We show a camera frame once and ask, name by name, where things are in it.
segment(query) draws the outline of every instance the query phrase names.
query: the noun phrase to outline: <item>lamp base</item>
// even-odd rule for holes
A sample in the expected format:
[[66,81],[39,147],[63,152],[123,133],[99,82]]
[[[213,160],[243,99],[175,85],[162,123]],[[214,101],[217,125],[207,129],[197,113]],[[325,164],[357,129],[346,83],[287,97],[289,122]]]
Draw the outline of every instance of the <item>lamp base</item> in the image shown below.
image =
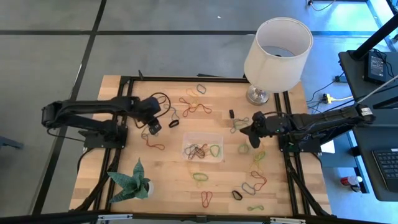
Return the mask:
[[248,99],[248,102],[256,106],[267,103],[268,98],[269,94],[266,91],[262,91],[252,85],[249,87],[248,92],[246,93],[246,99]]

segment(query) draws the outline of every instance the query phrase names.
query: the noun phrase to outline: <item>concrete floor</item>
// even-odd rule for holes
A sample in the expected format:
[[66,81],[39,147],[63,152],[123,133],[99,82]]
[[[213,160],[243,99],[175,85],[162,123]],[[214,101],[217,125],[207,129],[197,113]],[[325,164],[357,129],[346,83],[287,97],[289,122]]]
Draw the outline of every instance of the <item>concrete floor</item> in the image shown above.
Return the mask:
[[[91,30],[100,2],[0,1],[0,30]],[[382,1],[371,2],[378,14],[388,9],[386,4],[380,3]],[[326,4],[317,2],[318,8]],[[265,20],[281,16],[298,19],[312,31],[377,30],[365,3],[336,2],[329,9],[316,12],[307,8],[304,0],[108,1],[99,29],[256,30]],[[384,14],[383,22],[391,16]],[[205,73],[241,77],[253,38],[240,35],[97,36],[78,99],[95,99],[103,75],[137,75],[138,69],[144,75]],[[342,72],[338,52],[355,49],[366,38],[315,37],[302,76],[307,99]],[[40,125],[40,109],[52,101],[69,97],[87,41],[87,36],[0,35],[0,135],[25,144],[20,151],[9,147],[0,151],[1,217],[30,212],[53,141]],[[388,51],[384,41],[378,49]],[[351,95],[347,84],[332,85],[319,94],[322,93],[331,93],[334,98]],[[72,129],[68,130],[68,135],[79,137]],[[68,210],[81,148],[79,142],[65,140],[43,212]],[[398,202],[378,202],[373,194],[356,194],[336,185],[336,179],[347,172],[350,171],[324,169],[335,215],[389,223],[398,220]]]

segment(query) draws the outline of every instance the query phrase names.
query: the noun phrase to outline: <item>wooden tabletop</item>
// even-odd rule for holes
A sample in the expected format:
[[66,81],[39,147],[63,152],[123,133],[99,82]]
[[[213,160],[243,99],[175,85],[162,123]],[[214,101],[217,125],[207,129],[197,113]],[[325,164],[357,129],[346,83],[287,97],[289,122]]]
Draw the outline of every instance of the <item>wooden tabletop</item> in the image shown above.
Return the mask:
[[[103,78],[98,99],[107,100],[115,97],[118,91],[120,76],[106,75]],[[147,98],[157,91],[167,94],[172,106],[180,116],[180,125],[169,128],[172,112],[159,118],[162,130],[158,136],[149,136],[150,144],[163,144],[163,151],[146,146],[141,139],[141,129],[137,129],[131,118],[127,119],[129,134],[126,147],[122,150],[118,172],[132,175],[132,170],[141,158],[145,177],[154,183],[154,193],[144,200],[131,199],[113,203],[113,212],[128,213],[174,213],[174,214],[209,214],[209,215],[292,215],[289,188],[287,185],[283,155],[279,151],[277,138],[262,138],[259,149],[251,149],[249,154],[238,153],[241,144],[248,143],[248,138],[237,131],[231,134],[233,122],[229,110],[233,109],[235,118],[245,118],[257,111],[264,113],[275,111],[274,95],[262,106],[253,106],[246,100],[248,83],[202,83],[206,87],[204,95],[196,91],[197,82],[153,82],[135,81],[132,89],[134,96]],[[178,101],[183,97],[188,102],[195,99],[188,96],[186,89],[191,88],[198,95],[198,102],[212,109],[210,114],[197,109],[186,118],[182,113],[187,105]],[[289,91],[293,113],[306,113],[307,107],[301,83]],[[284,110],[283,96],[280,96]],[[94,119],[111,119],[108,114],[96,114]],[[223,160],[219,163],[190,162],[182,157],[183,134],[187,132],[215,133],[223,137]],[[267,184],[255,195],[242,191],[241,185],[260,182],[250,176],[252,154],[265,150],[266,156],[260,161]],[[104,149],[94,149],[81,161],[76,179],[70,208],[79,206],[93,190],[100,175]],[[311,154],[301,153],[305,183],[317,202],[330,212],[328,196],[319,161]],[[194,172],[208,176],[206,182],[198,183],[192,178]],[[115,186],[115,193],[121,190]],[[231,192],[237,190],[243,195],[242,201],[233,198]],[[201,192],[213,192],[208,208],[203,208]],[[104,208],[108,184],[105,185],[100,208]],[[300,191],[296,186],[299,211],[303,213]],[[248,211],[248,207],[262,205],[264,210]]]

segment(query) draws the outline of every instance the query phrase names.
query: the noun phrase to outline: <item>clear plastic container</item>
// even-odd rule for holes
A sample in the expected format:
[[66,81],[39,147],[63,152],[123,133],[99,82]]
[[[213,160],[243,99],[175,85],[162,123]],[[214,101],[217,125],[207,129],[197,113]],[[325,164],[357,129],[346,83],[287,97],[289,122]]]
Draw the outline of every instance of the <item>clear plastic container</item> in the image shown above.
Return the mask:
[[223,147],[223,136],[220,134],[187,132],[183,135],[181,155],[186,161],[221,162]]

